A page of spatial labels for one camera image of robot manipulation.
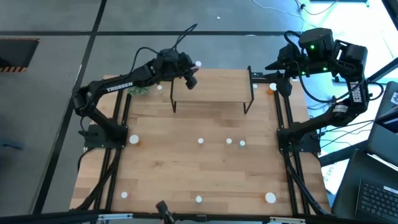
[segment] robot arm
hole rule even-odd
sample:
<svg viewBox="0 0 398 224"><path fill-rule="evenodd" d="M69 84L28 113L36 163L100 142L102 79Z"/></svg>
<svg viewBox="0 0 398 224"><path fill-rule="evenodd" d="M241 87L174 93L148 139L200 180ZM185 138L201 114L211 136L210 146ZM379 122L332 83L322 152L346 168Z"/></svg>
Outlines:
<svg viewBox="0 0 398 224"><path fill-rule="evenodd" d="M286 143L302 149L300 143L308 133L316 134L316 130L328 125L345 126L352 122L359 114L368 109L370 94L368 81L364 77L364 67L368 50L366 47L350 44L340 40L333 41L330 29L317 28L304 32L298 41L302 48L293 43L279 51L278 61L267 66L267 70L284 69L285 73L278 73L278 88L283 88L289 78L299 77L305 92L313 98L303 85L302 76L309 77L315 73L331 72L335 77L340 74L347 82L348 93L335 99L328 111L314 119L303 123L293 123L288 129L281 129L279 137ZM284 96L289 96L291 85L287 87Z"/></svg>
<svg viewBox="0 0 398 224"><path fill-rule="evenodd" d="M91 118L96 123L90 125L87 132L80 132L85 137L85 147L122 148L126 144L128 127L107 118L96 108L98 100L103 95L132 86L146 87L182 77L186 79L186 85L191 90L197 84L193 76L197 70L198 67L192 63L187 54L178 53L174 49L165 49L159 52L157 58L131 73L93 81L80 88L73 96L75 112L81 117Z"/></svg>
<svg viewBox="0 0 398 224"><path fill-rule="evenodd" d="M174 78L186 79L186 85L191 90L197 84L193 74L197 71L189 55L175 50L165 49L159 52L156 59L136 68L129 74L106 80L92 81L73 97L75 112L80 116L88 116L96 108L98 100L114 91L132 86L147 87L155 83Z"/></svg>

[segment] green cloth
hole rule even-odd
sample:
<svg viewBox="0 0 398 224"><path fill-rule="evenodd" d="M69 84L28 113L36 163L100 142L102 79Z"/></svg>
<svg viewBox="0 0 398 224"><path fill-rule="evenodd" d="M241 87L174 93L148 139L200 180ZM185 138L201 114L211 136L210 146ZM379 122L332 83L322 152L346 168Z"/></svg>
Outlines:
<svg viewBox="0 0 398 224"><path fill-rule="evenodd" d="M142 88L138 87L138 86L133 86L129 89L129 94L132 96L135 96L135 95L142 96L142 95L148 94L149 90L150 90L150 86L142 87Z"/></svg>

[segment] wooden tabletop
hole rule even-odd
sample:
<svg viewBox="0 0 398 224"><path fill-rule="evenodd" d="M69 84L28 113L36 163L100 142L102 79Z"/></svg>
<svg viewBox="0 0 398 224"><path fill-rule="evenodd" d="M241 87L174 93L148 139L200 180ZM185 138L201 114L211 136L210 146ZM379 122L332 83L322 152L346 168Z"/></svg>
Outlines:
<svg viewBox="0 0 398 224"><path fill-rule="evenodd" d="M176 78L175 101L237 102L251 101L249 70L199 69L194 75L198 84L189 90L184 78Z"/></svg>
<svg viewBox="0 0 398 224"><path fill-rule="evenodd" d="M299 83L292 84L294 121L305 121L303 90ZM278 152L275 101L266 93L268 84L258 84L256 100L246 115L241 103L179 103L178 113L173 113L170 82L161 85L163 94L153 86L147 96L132 97L127 124L129 135L140 137L140 145L128 144L122 151L112 210L157 212L155 204L165 200L176 213L292 214L285 165ZM116 93L104 95L98 108L110 117L115 100ZM283 101L281 105L287 121ZM202 146L198 138L204 139ZM233 139L232 145L226 146L226 138ZM240 140L246 141L244 149L238 147ZM79 206L96 185L103 156L104 149L97 149L83 158L71 208ZM310 153L300 156L306 186L329 212L319 161ZM298 210L303 212L295 188ZM121 197L122 192L128 193L127 198ZM275 204L263 200L267 192L276 194ZM195 203L198 195L201 204Z"/></svg>

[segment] gray floor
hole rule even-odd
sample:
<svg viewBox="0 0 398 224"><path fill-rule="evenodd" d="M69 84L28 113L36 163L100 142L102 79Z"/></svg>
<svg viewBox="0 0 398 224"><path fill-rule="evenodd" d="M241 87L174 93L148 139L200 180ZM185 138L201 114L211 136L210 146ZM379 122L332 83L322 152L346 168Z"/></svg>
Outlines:
<svg viewBox="0 0 398 224"><path fill-rule="evenodd" d="M0 30L91 30L100 2L0 0ZM263 6L298 13L294 0L258 2ZM320 11L329 5L303 2L312 11ZM342 16L347 11L355 11L359 18L351 21L349 16ZM371 22L371 17L378 14L381 16L376 18L384 19L382 26ZM365 45L369 49L367 76L397 57L395 42L389 35L392 33L391 22L378 0L371 1L370 8L362 3L338 3L325 15L305 15L305 18L309 22L332 27L336 30L336 38ZM303 26L298 17L261 9L250 0L113 0L106 5L99 29L182 30L193 23L198 23L197 30L282 31L300 30ZM88 41L88 37L40 39L28 72L0 73L0 136L26 145L23 151L6 149L0 152L0 216L29 213ZM160 50L170 47L175 39L172 36L97 37L83 84L107 74L124 74L139 47ZM205 68L246 68L252 65L253 70L263 72L268 63L276 60L279 49L285 44L282 37L188 36L178 49L190 54L194 60L201 60ZM153 57L151 52L143 51L137 65ZM319 98L340 96L346 91L344 85L331 82L330 74L314 75L306 78L305 83L309 91ZM307 99L307 105L315 104ZM309 113L316 116L325 110ZM78 122L79 118L73 115L44 212L69 208L77 175L76 164L83 145L83 138L77 134L80 129ZM345 146L331 144L327 151L342 147Z"/></svg>

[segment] black floor stripe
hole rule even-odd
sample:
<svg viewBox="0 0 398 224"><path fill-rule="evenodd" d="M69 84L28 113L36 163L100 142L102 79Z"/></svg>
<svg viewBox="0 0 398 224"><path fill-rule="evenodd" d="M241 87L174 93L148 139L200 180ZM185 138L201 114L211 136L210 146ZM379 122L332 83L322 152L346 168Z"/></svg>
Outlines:
<svg viewBox="0 0 398 224"><path fill-rule="evenodd" d="M220 31L220 30L204 30L204 31L25 31L12 30L0 31L0 35L5 36L82 36L82 35L100 35L100 36L142 36L142 35L257 35L257 36L280 36L285 31Z"/></svg>
<svg viewBox="0 0 398 224"><path fill-rule="evenodd" d="M55 140L53 142L53 146L51 148L51 156L50 156L50 160L47 162L47 166L45 168L46 171L45 171L44 178L42 179L42 182L39 185L40 190L38 190L38 194L36 197L37 200L35 201L35 204L33 207L33 211L32 211L33 214L42 213L45 199L49 192L51 181L52 181L53 175L55 173L55 168L57 167L57 162L58 162L58 159L61 154L62 145L65 140L65 136L67 134L70 118L72 117L72 113L73 113L72 96L73 96L73 93L76 93L80 89L81 83L83 81L83 77L84 77L84 74L85 74L85 71L87 68L87 63L88 63L88 60L90 59L91 50L93 49L93 46L94 46L94 41L95 41L95 37L96 37L94 35L94 33L98 31L98 27L100 26L100 22L101 22L103 13L104 13L105 5L106 5L106 0L102 0L101 5L98 10L97 17L95 19L92 34L90 35L90 39L88 40L85 54L83 56L83 60L81 61L81 67L79 69L79 72L78 72L78 75L76 78L76 82L73 86L72 94L69 98L67 108L63 114L63 118L62 118L60 127L57 132L57 137L55 138Z"/></svg>
<svg viewBox="0 0 398 224"><path fill-rule="evenodd" d="M50 30L38 30L38 31L27 31L27 30L12 30L12 31L0 31L0 35L29 35L29 36L80 36L80 35L91 35L92 31L50 31Z"/></svg>
<svg viewBox="0 0 398 224"><path fill-rule="evenodd" d="M285 31L99 31L99 36L138 36L138 35L258 35L279 36Z"/></svg>

